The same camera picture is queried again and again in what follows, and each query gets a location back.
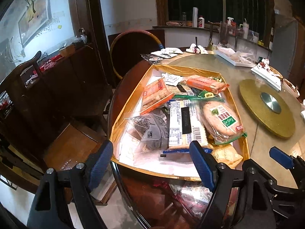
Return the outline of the round cookie pack green label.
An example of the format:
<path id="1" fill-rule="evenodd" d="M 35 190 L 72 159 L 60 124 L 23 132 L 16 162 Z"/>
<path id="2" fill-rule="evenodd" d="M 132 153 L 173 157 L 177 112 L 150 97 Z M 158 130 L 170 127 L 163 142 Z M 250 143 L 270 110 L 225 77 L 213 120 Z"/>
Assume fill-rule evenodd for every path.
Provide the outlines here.
<path id="1" fill-rule="evenodd" d="M 247 135 L 238 114 L 224 99 L 215 97 L 197 104 L 200 121 L 216 145 L 229 144 Z"/>

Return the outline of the red striped cracker pack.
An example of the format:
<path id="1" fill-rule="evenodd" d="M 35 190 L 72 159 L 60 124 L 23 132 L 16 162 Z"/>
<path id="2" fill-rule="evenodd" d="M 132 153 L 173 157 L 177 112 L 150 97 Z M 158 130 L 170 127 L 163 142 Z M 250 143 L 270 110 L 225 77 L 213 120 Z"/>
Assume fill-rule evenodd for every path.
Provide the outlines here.
<path id="1" fill-rule="evenodd" d="M 169 147 L 164 154 L 188 152 L 192 141 L 209 148 L 206 129 L 198 114 L 198 100 L 171 100 L 169 122 Z"/>

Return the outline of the clear plastic snack bag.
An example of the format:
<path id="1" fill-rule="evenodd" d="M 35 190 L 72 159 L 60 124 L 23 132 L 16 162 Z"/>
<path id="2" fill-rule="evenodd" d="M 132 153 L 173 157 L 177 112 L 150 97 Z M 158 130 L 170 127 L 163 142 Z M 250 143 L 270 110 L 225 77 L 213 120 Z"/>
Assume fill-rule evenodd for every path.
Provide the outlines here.
<path id="1" fill-rule="evenodd" d="M 129 118 L 127 133 L 140 140 L 134 152 L 138 154 L 168 149 L 169 122 L 169 111 L 165 107 Z"/>

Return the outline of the brown biscuit pack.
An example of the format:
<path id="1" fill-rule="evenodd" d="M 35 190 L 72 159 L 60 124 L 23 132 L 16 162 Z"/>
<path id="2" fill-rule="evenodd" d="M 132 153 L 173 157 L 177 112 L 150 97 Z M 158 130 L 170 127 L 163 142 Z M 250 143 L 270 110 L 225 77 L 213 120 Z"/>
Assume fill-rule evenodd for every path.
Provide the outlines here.
<path id="1" fill-rule="evenodd" d="M 199 90 L 206 90 L 216 95 L 225 91 L 230 86 L 229 84 L 220 82 L 217 79 L 198 75 L 184 77 L 184 82 L 189 87 L 197 88 Z"/>

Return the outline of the orange soda cracker pack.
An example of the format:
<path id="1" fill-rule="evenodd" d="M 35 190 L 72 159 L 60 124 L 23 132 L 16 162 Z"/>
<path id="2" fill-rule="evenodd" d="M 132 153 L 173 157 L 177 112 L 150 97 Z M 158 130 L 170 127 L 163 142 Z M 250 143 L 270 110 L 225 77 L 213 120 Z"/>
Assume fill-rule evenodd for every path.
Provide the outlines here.
<path id="1" fill-rule="evenodd" d="M 160 78 L 144 88 L 140 115 L 151 112 L 174 97 L 165 84 L 165 78 Z"/>

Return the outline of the round cracker pack black label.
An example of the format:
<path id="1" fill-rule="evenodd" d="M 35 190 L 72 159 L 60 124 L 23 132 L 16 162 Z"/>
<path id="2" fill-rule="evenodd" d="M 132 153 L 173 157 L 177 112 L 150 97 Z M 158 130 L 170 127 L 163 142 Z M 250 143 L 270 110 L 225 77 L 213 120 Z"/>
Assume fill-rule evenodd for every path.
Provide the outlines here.
<path id="1" fill-rule="evenodd" d="M 186 96 L 194 96 L 194 92 L 186 85 L 177 84 L 176 86 L 173 85 L 166 85 L 168 91 L 174 93 L 175 95 L 186 95 Z"/>

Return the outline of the white silver snack packet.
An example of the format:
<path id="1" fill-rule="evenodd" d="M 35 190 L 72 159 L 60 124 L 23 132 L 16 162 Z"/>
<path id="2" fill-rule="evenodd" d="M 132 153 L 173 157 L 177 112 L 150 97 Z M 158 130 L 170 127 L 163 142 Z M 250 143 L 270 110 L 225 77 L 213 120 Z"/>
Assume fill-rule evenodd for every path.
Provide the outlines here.
<path id="1" fill-rule="evenodd" d="M 183 77 L 169 73 L 163 73 L 162 77 L 164 78 L 165 84 L 170 86 L 177 86 L 183 80 Z"/>

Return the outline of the yellow snack packet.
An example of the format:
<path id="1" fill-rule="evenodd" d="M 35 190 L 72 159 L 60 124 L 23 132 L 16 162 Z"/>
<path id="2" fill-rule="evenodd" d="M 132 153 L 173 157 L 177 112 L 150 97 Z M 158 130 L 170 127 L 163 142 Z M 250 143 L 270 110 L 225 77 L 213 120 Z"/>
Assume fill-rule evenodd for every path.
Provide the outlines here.
<path id="1" fill-rule="evenodd" d="M 238 164 L 243 160 L 243 157 L 238 154 L 231 144 L 222 148 L 214 149 L 211 154 L 218 163 L 225 163 L 231 169 L 236 168 L 236 166 L 238 166 Z"/>

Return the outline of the white napkins table edge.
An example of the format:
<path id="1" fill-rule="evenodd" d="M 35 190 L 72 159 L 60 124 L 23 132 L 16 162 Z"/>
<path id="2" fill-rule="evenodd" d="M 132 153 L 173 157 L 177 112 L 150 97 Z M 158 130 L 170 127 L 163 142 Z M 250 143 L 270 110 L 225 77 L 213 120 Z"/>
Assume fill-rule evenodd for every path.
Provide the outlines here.
<path id="1" fill-rule="evenodd" d="M 301 116 L 305 120 L 305 99 L 301 102 Z"/>

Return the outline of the gold cardboard tray box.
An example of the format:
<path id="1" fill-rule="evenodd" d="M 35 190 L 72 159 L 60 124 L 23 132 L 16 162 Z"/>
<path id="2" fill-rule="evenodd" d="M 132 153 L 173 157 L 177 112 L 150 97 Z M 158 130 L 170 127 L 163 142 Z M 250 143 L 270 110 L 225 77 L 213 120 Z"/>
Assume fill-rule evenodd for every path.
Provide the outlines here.
<path id="1" fill-rule="evenodd" d="M 136 66 L 116 88 L 112 111 L 112 161 L 132 170 L 198 181 L 189 154 L 192 141 L 230 168 L 249 158 L 240 115 L 218 72 Z"/>

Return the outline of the white plate with food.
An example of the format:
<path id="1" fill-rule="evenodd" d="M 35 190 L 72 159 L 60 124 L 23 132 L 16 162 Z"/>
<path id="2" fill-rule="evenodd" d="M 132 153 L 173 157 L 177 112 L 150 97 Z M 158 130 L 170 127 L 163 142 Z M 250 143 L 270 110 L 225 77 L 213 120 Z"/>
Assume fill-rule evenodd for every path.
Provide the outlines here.
<path id="1" fill-rule="evenodd" d="M 287 79 L 283 79 L 282 80 L 283 86 L 284 88 L 290 93 L 292 94 L 295 98 L 298 98 L 300 96 L 299 90 L 298 90 L 298 86 L 294 86 L 290 81 L 288 81 Z"/>

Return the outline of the crumpled red white tissue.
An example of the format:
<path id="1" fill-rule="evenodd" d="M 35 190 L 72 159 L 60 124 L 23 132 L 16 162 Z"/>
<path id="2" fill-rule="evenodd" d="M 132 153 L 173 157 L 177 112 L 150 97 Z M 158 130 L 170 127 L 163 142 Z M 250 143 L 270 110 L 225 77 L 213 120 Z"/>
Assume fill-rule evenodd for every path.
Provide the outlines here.
<path id="1" fill-rule="evenodd" d="M 196 44 L 191 44 L 190 47 L 186 49 L 186 52 L 194 53 L 194 54 L 208 54 L 206 49 Z"/>

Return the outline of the white spray bottle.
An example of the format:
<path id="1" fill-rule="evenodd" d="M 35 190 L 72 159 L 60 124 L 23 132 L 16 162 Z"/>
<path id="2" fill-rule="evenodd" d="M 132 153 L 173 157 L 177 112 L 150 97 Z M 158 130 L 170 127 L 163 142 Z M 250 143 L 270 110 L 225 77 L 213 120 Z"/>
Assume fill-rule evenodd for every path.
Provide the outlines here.
<path id="1" fill-rule="evenodd" d="M 235 30 L 235 22 L 233 17 L 228 17 L 227 18 L 227 24 L 229 26 L 229 34 L 234 35 L 234 30 Z"/>

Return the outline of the white paper roll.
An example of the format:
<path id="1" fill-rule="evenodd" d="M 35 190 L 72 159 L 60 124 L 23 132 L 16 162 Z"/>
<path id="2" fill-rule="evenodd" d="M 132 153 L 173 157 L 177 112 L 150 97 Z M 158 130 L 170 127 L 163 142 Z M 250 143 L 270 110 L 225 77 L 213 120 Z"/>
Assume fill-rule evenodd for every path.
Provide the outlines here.
<path id="1" fill-rule="evenodd" d="M 198 23 L 198 8 L 193 7 L 192 11 L 192 27 L 197 28 L 197 23 Z"/>

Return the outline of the framed wall painting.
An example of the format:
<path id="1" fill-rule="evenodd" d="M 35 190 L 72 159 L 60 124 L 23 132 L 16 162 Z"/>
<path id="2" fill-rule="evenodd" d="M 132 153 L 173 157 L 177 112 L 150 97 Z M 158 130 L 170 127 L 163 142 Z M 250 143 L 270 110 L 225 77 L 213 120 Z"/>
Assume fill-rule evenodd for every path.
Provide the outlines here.
<path id="1" fill-rule="evenodd" d="M 26 9 L 19 19 L 18 28 L 22 48 L 47 25 L 51 15 L 50 0 L 25 0 Z"/>

